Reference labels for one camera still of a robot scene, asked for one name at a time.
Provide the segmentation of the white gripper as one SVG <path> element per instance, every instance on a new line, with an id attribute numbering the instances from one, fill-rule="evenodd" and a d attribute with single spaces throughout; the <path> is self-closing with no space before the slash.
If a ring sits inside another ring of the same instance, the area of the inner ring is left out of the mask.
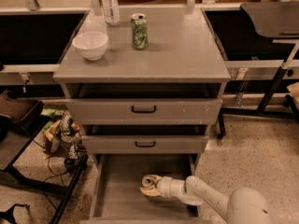
<path id="1" fill-rule="evenodd" d="M 166 198 L 180 197 L 186 193 L 185 181 L 170 176 L 153 176 L 153 183 L 157 188 L 141 188 L 140 191 L 148 197 L 163 196 Z"/>

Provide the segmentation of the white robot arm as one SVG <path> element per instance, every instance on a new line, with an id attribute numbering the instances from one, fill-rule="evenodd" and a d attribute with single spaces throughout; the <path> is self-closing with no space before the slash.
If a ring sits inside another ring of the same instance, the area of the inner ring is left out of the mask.
<path id="1" fill-rule="evenodd" d="M 243 187 L 225 196 L 194 175 L 185 180 L 145 175 L 141 183 L 146 196 L 174 197 L 192 206 L 205 201 L 227 224 L 278 224 L 268 201 L 255 189 Z"/>

